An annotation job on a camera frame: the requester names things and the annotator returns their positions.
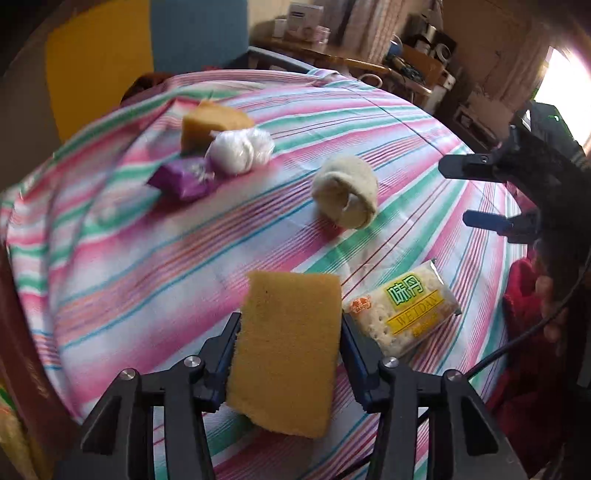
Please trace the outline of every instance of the black cable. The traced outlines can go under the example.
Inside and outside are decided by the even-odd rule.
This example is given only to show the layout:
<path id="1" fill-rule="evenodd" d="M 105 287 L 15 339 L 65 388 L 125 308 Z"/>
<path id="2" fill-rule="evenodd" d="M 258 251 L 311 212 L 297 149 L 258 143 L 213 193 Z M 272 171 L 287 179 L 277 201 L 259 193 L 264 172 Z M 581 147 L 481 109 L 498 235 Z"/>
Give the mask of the black cable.
<path id="1" fill-rule="evenodd" d="M 566 307 L 567 303 L 570 302 L 570 299 L 573 297 L 574 292 L 577 290 L 577 288 L 579 288 L 579 285 L 581 285 L 581 282 L 583 281 L 583 278 L 585 277 L 585 274 L 587 273 L 587 270 L 589 269 L 590 265 L 591 265 L 591 248 L 589 248 L 589 253 L 587 253 L 587 259 L 585 260 L 585 264 L 584 264 L 583 268 L 581 269 L 581 272 L 579 273 L 579 277 L 574 282 L 572 288 L 569 290 L 569 292 L 566 294 L 566 296 L 562 299 L 560 304 L 552 312 L 552 315 L 550 315 L 548 318 L 541 319 L 532 328 L 523 332 L 517 338 L 514 338 L 512 341 L 510 341 L 506 345 L 498 348 L 497 350 L 492 352 L 490 355 L 488 355 L 488 356 L 484 357 L 482 360 L 480 360 L 476 365 L 474 365 L 470 370 L 468 370 L 465 373 L 465 376 L 468 378 L 468 380 L 470 380 L 476 374 L 482 372 L 486 367 L 488 367 L 491 363 L 495 362 L 500 357 L 505 355 L 509 350 L 514 349 L 521 342 L 524 342 L 528 338 L 532 337 L 533 335 L 538 333 L 540 330 L 542 330 L 546 325 L 548 325 L 550 322 L 552 322 L 558 316 L 558 314 L 560 312 L 562 312 L 562 310 Z M 418 418 L 417 428 L 419 428 L 423 423 L 425 423 L 425 421 L 428 419 L 428 417 L 429 417 L 429 411 L 426 410 Z M 363 465 L 365 465 L 366 463 L 369 463 L 370 460 L 371 460 L 371 453 L 369 455 L 366 455 L 362 459 L 357 460 L 356 462 L 349 465 L 341 473 L 335 475 L 332 478 L 332 480 L 343 480 L 343 478 L 345 478 L 347 475 L 352 474 L 357 469 L 363 467 Z"/>

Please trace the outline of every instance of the box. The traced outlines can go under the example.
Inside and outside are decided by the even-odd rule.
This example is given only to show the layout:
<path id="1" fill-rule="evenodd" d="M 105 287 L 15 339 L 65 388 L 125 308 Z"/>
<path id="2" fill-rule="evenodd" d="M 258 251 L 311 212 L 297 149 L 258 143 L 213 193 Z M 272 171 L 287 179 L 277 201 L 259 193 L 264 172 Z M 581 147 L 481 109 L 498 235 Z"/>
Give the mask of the box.
<path id="1" fill-rule="evenodd" d="M 402 46 L 402 59 L 423 74 L 425 87 L 429 89 L 437 84 L 445 68 L 439 60 L 432 59 L 429 55 L 425 55 L 408 45 Z"/>
<path id="2" fill-rule="evenodd" d="M 285 37 L 290 40 L 314 41 L 314 30 L 322 20 L 324 7 L 308 4 L 290 4 L 287 11 Z"/>

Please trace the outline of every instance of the cracker package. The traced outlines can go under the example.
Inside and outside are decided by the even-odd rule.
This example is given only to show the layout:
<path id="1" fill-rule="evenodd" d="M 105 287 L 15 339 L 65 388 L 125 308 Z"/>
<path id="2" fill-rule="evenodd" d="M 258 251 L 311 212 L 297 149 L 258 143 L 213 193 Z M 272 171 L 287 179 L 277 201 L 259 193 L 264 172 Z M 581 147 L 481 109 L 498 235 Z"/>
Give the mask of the cracker package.
<path id="1" fill-rule="evenodd" d="M 429 260 L 344 305 L 384 355 L 401 356 L 461 312 Z"/>

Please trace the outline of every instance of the striped tablecloth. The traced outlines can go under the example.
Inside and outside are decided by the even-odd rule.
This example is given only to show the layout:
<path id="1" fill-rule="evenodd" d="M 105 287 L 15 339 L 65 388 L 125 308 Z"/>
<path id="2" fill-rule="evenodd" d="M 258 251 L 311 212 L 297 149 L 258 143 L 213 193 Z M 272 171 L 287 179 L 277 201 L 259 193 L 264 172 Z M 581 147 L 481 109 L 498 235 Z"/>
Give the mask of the striped tablecloth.
<path id="1" fill-rule="evenodd" d="M 265 170 L 179 207 L 145 182 L 178 157 L 182 116 L 203 98 L 247 112 L 272 134 L 275 153 Z M 524 254 L 462 224 L 466 209 L 518 212 L 503 185 L 439 174 L 441 155 L 468 151 L 415 106 L 328 70 L 168 80 L 164 93 L 91 124 L 3 195 L 0 232 L 47 375 L 81 420 L 121 369 L 168 368 L 220 333 L 250 270 L 335 273 L 347 298 L 433 257 L 463 314 L 410 361 L 429 372 L 467 369 L 503 341 L 499 299 Z M 342 152 L 364 158 L 379 178 L 379 212 L 362 231 L 339 230 L 310 197 L 314 172 Z M 497 374 L 487 369 L 473 383 L 486 394 Z M 320 479 L 372 449 L 378 418 L 354 401 L 339 365 L 321 440 L 263 431 L 226 406 L 204 422 L 219 479 Z M 159 479 L 163 435 L 159 411 Z M 419 478 L 426 454 L 423 427 Z"/>

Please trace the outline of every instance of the metal screw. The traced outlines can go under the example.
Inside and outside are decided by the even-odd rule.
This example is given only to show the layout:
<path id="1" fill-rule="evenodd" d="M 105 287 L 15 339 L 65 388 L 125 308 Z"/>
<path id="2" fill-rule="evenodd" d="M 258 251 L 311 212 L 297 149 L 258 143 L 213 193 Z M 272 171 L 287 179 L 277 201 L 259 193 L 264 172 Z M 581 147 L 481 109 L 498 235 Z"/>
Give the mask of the metal screw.
<path id="1" fill-rule="evenodd" d="M 121 380 L 131 380 L 135 377 L 135 370 L 133 368 L 125 368 L 119 372 L 119 378 Z"/>
<path id="2" fill-rule="evenodd" d="M 456 382 L 462 378 L 462 374 L 457 370 L 448 370 L 445 372 L 445 376 L 451 382 Z"/>
<path id="3" fill-rule="evenodd" d="M 395 356 L 385 356 L 382 358 L 382 365 L 386 368 L 396 368 L 400 361 Z"/>
<path id="4" fill-rule="evenodd" d="M 183 363 L 185 364 L 185 367 L 198 367 L 201 365 L 201 359 L 197 355 L 190 355 L 183 361 Z"/>

